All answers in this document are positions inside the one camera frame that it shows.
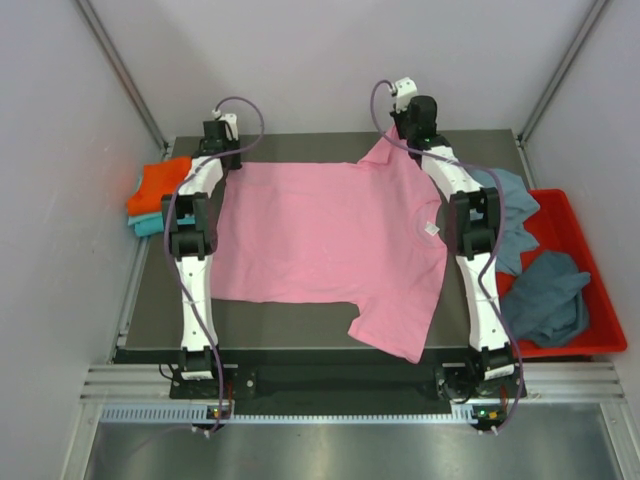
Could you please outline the pink t shirt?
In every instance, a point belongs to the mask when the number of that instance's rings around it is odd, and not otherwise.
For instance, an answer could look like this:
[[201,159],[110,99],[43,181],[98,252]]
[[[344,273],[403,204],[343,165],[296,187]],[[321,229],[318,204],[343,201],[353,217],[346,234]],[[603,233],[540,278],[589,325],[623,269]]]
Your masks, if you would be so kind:
[[447,249],[440,195],[390,129],[355,163],[248,163],[230,173],[211,295],[358,308],[349,335],[417,363]]

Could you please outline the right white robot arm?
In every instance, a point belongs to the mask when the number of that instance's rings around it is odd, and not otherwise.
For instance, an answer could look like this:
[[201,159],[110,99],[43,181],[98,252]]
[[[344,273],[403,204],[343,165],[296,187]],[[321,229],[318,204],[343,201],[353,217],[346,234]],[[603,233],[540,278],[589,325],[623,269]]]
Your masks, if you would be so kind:
[[437,131],[434,98],[398,95],[391,116],[408,153],[447,200],[447,246],[462,274],[470,315],[467,387],[471,395],[490,395],[516,373],[495,271],[504,218],[502,190],[481,185],[471,176],[473,168],[457,159]]

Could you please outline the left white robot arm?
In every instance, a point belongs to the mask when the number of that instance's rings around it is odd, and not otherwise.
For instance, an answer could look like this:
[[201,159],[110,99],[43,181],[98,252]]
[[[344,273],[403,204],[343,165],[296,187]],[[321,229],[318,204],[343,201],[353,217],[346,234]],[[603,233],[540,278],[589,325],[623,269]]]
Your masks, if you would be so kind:
[[164,247],[181,293],[183,333],[178,378],[205,396],[226,387],[215,331],[210,280],[217,237],[210,222],[210,198],[225,169],[239,164],[237,116],[219,113],[204,123],[204,136],[176,190],[162,198]]

